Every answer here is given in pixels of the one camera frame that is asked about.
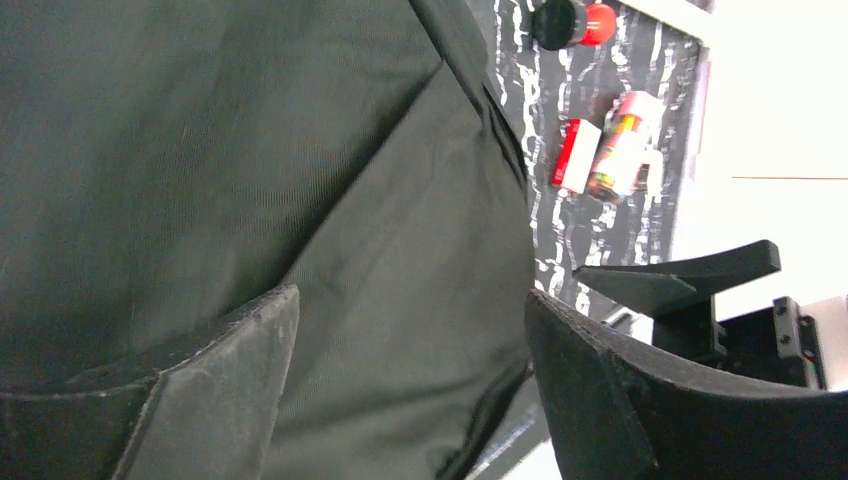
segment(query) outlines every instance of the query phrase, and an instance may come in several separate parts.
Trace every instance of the bottle cap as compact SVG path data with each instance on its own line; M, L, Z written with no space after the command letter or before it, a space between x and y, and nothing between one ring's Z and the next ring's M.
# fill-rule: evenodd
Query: bottle cap
M533 12L531 34L545 50L572 47L586 36L587 15L577 0L548 0Z
M615 10L609 5L593 3L586 7L586 16L586 35L580 41L583 45L600 45L615 33Z

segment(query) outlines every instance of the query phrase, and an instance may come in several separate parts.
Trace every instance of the red and white box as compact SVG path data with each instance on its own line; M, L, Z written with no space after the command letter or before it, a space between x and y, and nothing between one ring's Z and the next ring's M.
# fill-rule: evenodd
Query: red and white box
M569 120L551 183L574 193L583 193L600 141L600 128L582 118Z

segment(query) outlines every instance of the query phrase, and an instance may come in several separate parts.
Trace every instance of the fabric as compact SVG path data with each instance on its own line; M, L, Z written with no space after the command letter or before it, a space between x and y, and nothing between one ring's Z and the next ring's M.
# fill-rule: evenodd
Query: fabric
M521 159L463 4L0 6L0 387L283 282L264 479L460 478L528 354Z

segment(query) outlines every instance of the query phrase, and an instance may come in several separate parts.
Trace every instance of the black cap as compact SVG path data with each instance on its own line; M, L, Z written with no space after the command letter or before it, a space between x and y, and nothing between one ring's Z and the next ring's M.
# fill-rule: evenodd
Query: black cap
M588 14L577 0L548 0L533 12L531 33L545 50L574 46L586 36Z

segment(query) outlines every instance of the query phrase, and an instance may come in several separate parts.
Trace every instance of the black plastic part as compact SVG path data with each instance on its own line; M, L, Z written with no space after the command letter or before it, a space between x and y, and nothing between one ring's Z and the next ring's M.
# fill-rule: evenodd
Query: black plastic part
M716 293L780 271L768 241L705 257L637 266L583 266L574 278L625 307L656 319Z
M588 26L586 7L576 0L548 0L533 12L531 33L545 50L580 43Z
M67 383L0 391L0 478L257 478L297 320L279 287Z
M848 395L721 372L533 292L525 322L563 478L848 478Z
M574 278L654 319L652 344L716 366L726 356L713 295L780 270L777 246L762 240L706 257L655 265L580 267Z
M711 297L655 318L651 343L679 357L711 365L727 355L721 344L724 337L724 328L715 321Z
M827 382L815 320L800 315L789 297L772 308L721 323L727 358L718 367L769 382L825 390Z

